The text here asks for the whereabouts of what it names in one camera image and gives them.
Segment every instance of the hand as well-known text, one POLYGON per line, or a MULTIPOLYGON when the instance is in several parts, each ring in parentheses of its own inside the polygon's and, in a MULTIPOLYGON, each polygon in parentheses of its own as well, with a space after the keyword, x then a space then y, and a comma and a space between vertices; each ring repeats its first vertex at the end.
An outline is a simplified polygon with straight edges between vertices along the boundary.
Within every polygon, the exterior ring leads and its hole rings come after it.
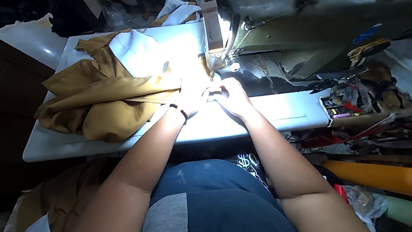
POLYGON ((219 104, 227 109, 233 115, 245 121, 249 116, 255 115, 257 110, 249 101, 242 85, 233 77, 223 79, 220 82, 213 83, 213 88, 224 87, 228 93, 228 98, 220 94, 214 94, 213 97, 219 104))
POLYGON ((207 102, 211 82, 201 64, 187 65, 182 74, 181 91, 175 104, 190 116, 207 102))

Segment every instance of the t-shirt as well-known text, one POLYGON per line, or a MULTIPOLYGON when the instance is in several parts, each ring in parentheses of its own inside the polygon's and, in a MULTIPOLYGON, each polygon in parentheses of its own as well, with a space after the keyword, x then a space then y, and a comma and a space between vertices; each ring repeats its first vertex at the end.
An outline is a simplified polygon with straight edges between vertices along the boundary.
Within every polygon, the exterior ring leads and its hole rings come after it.
POLYGON ((296 232, 255 177, 225 160, 166 168, 153 190, 143 232, 296 232))

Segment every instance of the orange tube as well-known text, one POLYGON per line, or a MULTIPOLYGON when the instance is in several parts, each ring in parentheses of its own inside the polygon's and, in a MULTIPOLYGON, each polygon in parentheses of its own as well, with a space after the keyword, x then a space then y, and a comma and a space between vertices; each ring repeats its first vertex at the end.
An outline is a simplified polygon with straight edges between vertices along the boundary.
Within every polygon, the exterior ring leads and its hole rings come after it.
POLYGON ((412 168, 332 160, 323 166, 343 180, 412 196, 412 168))

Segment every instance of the person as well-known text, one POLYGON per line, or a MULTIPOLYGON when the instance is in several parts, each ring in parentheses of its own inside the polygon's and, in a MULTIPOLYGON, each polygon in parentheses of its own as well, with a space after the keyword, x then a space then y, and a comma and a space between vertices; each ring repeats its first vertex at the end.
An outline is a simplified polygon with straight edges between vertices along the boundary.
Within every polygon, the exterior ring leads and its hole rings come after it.
POLYGON ((227 90, 227 97, 213 96, 244 122, 260 158, 249 163, 263 165, 280 203, 257 178, 225 160, 165 169, 186 121, 180 110, 190 116, 209 96, 208 84, 182 83, 177 108, 170 107, 126 153, 75 231, 368 231, 322 175, 253 107, 237 80, 213 85, 227 90))

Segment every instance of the tan fabric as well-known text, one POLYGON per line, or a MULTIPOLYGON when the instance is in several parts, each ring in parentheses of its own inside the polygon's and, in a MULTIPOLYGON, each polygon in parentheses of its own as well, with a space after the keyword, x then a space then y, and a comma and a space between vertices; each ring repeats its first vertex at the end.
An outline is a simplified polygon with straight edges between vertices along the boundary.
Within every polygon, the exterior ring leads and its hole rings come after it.
POLYGON ((108 46, 120 32, 79 40, 76 48, 95 60, 80 60, 43 82, 56 95, 37 109, 35 118, 43 127, 119 142, 135 133, 160 104, 176 99, 181 79, 170 63, 162 76, 145 78, 134 78, 123 67, 108 46))
POLYGON ((46 213, 49 213, 51 232, 72 231, 80 214, 119 160, 97 159, 38 185, 24 196, 17 211, 16 232, 24 232, 46 213))
MULTIPOLYGON (((369 71, 359 74, 362 79, 371 80, 375 83, 381 83, 382 81, 391 81, 391 70, 384 64, 377 61, 370 61, 365 64, 369 71)), ((408 94, 398 92, 398 96, 402 99, 402 105, 404 109, 412 107, 408 94)), ((400 109, 401 102, 393 91, 385 91, 382 93, 383 101, 379 101, 380 105, 386 110, 400 109)))

